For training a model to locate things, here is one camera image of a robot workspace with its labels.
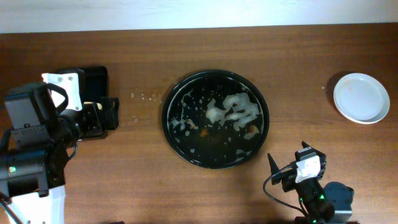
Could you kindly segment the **yellow sponge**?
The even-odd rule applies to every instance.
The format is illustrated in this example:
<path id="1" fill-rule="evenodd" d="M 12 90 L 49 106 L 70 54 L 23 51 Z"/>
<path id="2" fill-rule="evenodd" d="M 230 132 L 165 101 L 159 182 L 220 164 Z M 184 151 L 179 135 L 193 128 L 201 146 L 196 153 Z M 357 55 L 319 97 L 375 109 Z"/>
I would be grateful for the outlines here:
<path id="1" fill-rule="evenodd" d="M 90 102 L 90 101 L 86 101 L 83 103 L 84 106 L 86 105 L 95 105 L 99 110 L 103 109 L 103 106 L 101 103 L 96 103 L 96 102 Z"/>

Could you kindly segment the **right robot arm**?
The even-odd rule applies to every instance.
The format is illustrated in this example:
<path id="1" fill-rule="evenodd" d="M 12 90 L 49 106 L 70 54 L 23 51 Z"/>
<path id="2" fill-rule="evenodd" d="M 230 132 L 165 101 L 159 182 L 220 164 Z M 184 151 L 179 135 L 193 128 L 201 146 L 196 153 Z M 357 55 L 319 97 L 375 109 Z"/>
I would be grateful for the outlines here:
<path id="1" fill-rule="evenodd" d="M 319 181 L 326 170 L 326 154 L 302 142 L 302 149 L 295 152 L 295 160 L 279 168 L 273 157 L 267 155 L 271 175 L 263 183 L 264 193 L 273 201 L 299 211 L 295 223 L 348 223 L 353 211 L 354 190 L 341 182 L 321 186 Z M 283 202 L 267 190 L 268 183 L 282 184 L 284 192 L 296 191 L 299 207 Z"/>

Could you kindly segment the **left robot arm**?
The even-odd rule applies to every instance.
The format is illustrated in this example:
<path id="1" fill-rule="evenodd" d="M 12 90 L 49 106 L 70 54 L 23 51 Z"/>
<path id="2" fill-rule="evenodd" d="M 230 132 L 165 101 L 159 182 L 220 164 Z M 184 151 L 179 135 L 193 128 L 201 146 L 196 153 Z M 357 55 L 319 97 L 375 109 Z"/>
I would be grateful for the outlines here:
<path id="1" fill-rule="evenodd" d="M 66 164 L 79 141 L 103 139 L 118 126 L 119 100 L 102 96 L 81 111 L 55 106 L 54 84 L 12 89 L 5 105 L 12 127 L 1 139 L 1 208 L 11 223 L 64 223 Z"/>

